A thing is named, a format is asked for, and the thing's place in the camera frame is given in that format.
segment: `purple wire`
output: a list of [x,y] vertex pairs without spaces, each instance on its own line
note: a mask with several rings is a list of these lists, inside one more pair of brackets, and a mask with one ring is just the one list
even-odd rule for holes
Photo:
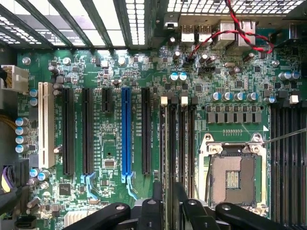
[[8,167],[6,166],[4,169],[3,169],[3,172],[2,172],[2,175],[3,175],[3,178],[5,179],[5,182],[8,184],[9,188],[13,188],[10,180],[8,179],[7,175],[6,175],[6,171],[7,171]]

